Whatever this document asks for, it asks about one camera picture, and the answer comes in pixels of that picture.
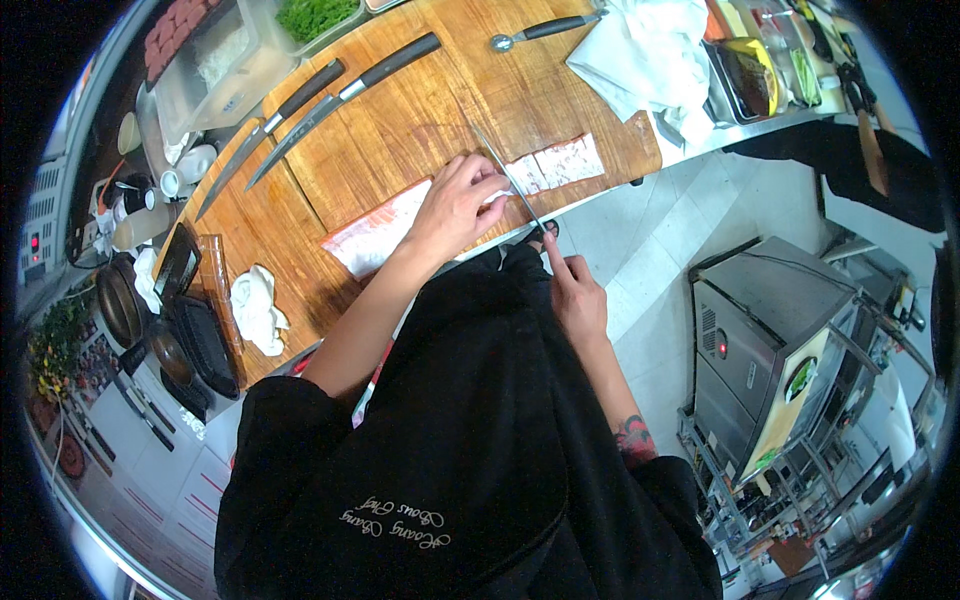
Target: black tray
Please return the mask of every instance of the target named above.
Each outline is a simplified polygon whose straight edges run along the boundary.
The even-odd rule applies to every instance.
[[[206,302],[188,296],[173,297],[177,339],[194,371],[211,390],[230,399],[240,396],[230,368],[227,344],[216,314]]]

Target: floor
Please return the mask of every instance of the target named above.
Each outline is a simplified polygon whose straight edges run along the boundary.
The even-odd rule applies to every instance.
[[[585,256],[607,291],[607,333],[660,454],[683,455],[677,409],[692,392],[686,268],[758,235],[816,253],[832,230],[814,198],[802,164],[718,151],[558,219],[561,250]]]

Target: wire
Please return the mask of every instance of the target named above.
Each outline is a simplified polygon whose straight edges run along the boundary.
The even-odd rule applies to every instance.
[[[95,270],[103,267],[104,265],[106,265],[106,264],[109,263],[109,262],[110,262],[110,259],[108,258],[108,259],[105,260],[104,262],[98,262],[97,264],[95,264],[95,265],[90,265],[89,267],[85,267],[84,265],[78,265],[78,264],[75,263],[75,262],[71,262],[71,263],[70,263],[70,266],[73,267],[74,269],[83,269],[84,271],[95,271]]]
[[[96,283],[91,283],[91,284],[90,284],[90,287],[84,288],[83,290],[81,290],[81,291],[79,291],[79,292],[76,292],[76,293],[74,293],[74,294],[70,294],[69,296],[64,296],[63,298],[61,298],[61,300],[70,300],[71,298],[76,298],[77,296],[80,296],[80,295],[82,295],[82,294],[86,294],[87,292],[89,292],[90,290],[92,290],[92,289],[95,288],[95,287],[97,287],[97,284],[96,284]]]
[[[811,275],[815,275],[815,276],[819,277],[820,279],[823,279],[824,281],[828,281],[828,282],[832,283],[833,285],[835,285],[835,286],[837,286],[837,287],[850,290],[851,292],[854,292],[855,294],[859,293],[859,291],[860,291],[858,288],[853,287],[853,286],[850,285],[849,283],[845,283],[845,282],[843,282],[843,281],[840,281],[839,279],[834,279],[834,278],[831,277],[831,276],[826,276],[826,275],[820,273],[819,271],[817,271],[816,269],[812,269],[812,268],[808,267],[807,265],[803,264],[802,262],[797,262],[796,260],[787,260],[786,258],[778,258],[778,257],[776,257],[776,256],[768,256],[767,254],[754,254],[754,253],[752,253],[752,252],[741,252],[741,254],[744,254],[744,255],[746,255],[746,256],[752,256],[753,258],[763,258],[764,260],[770,260],[770,261],[772,261],[772,262],[779,262],[779,263],[784,264],[784,265],[786,265],[786,266],[788,266],[788,267],[790,267],[790,268],[792,268],[792,269],[795,269],[795,270],[797,270],[797,271],[799,271],[799,270],[806,271],[806,272],[810,273]]]
[[[110,177],[107,178],[107,182],[104,183],[104,186],[100,188],[100,196],[97,198],[97,214],[102,215],[107,212],[107,206],[104,204],[104,192],[107,191],[107,188],[110,187],[110,183],[113,181],[113,176],[117,174],[117,171],[120,170],[120,167],[123,166],[125,158],[121,158],[120,162],[117,163],[117,166],[113,167],[113,173],[110,173]]]
[[[57,404],[60,405],[60,441],[57,443],[57,455],[54,457],[54,462],[50,466],[51,488],[56,486],[55,478],[57,477],[57,463],[60,461],[60,453],[63,451],[63,428],[66,427],[66,411],[63,409],[63,402],[60,400],[59,396],[57,396]]]

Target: menu picture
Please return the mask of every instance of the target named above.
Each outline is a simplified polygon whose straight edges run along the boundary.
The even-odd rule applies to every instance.
[[[90,408],[120,371],[120,357],[110,347],[107,336],[101,333],[80,353],[78,365],[77,391]]]

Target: knife handle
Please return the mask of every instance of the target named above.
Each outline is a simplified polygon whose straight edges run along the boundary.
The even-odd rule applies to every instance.
[[[597,20],[597,16],[591,14],[590,16],[564,16],[559,19],[553,19],[552,21],[544,21],[538,25],[533,25],[526,28],[521,33],[523,38],[521,39],[537,39],[538,37],[552,36],[560,32],[565,32],[571,29],[576,29],[578,27],[583,27],[591,21]]]
[[[295,91],[292,96],[287,98],[276,110],[276,114],[284,119],[289,118],[293,113],[300,110],[307,101],[319,94],[320,90],[332,84],[345,72],[346,69],[340,59],[331,60],[324,68],[314,73],[313,77],[308,79],[305,84],[301,85],[300,89]]]
[[[168,421],[167,418],[163,416],[163,413],[160,412],[160,409],[156,408],[156,404],[147,402],[147,405],[150,407],[150,410],[154,411],[154,414],[158,419],[160,419],[160,422],[162,422],[163,425],[170,430],[170,433],[177,433],[177,428],[174,427],[172,422]]]
[[[150,430],[154,432],[154,435],[156,436],[156,438],[157,438],[158,440],[160,440],[160,443],[163,444],[163,445],[165,445],[165,446],[167,446],[167,449],[170,450],[171,452],[173,452],[173,451],[174,451],[174,443],[171,442],[170,440],[168,440],[165,435],[163,435],[162,433],[160,433],[160,430],[156,428],[156,425],[154,425],[153,423],[149,422],[146,418],[144,418],[144,420],[150,425]]]
[[[425,36],[418,37],[406,46],[403,46],[391,54],[386,59],[381,60],[374,66],[364,71],[360,76],[360,83],[363,84],[363,87],[361,87],[359,90],[356,90],[356,92],[346,98],[344,97],[344,92],[340,92],[340,98],[345,102],[349,99],[349,97],[355,96],[367,87],[373,87],[374,85],[379,84],[395,71],[402,69],[415,60],[422,59],[438,48],[440,48],[440,40],[437,39],[437,35],[433,32],[430,32]]]
[[[100,435],[100,432],[97,431],[97,428],[91,427],[90,433],[93,434],[93,439],[96,440],[97,444],[99,444],[100,447],[104,450],[104,453],[107,454],[107,457],[110,458],[110,461],[113,462],[117,460],[117,455],[115,452],[113,452],[113,448],[111,448],[107,444],[107,440],[104,440],[104,437]]]

